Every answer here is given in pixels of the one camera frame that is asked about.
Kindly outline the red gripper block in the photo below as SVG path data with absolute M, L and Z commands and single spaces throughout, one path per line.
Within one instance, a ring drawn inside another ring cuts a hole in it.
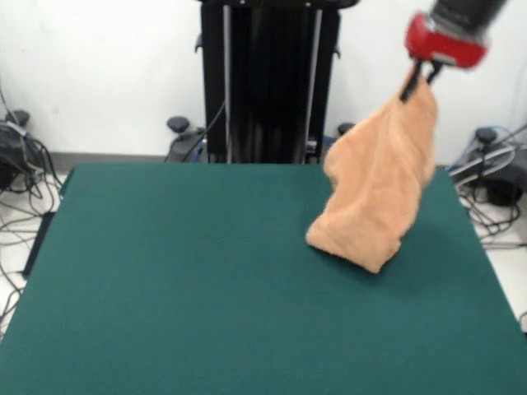
M 440 74 L 443 64 L 470 69 L 476 67 L 488 51 L 484 35 L 458 34 L 452 26 L 435 21 L 426 13 L 416 13 L 409 23 L 404 41 L 411 58 L 416 59 L 400 92 L 399 100 L 407 102 L 415 91 L 423 61 L 430 62 L 426 81 L 431 85 Z

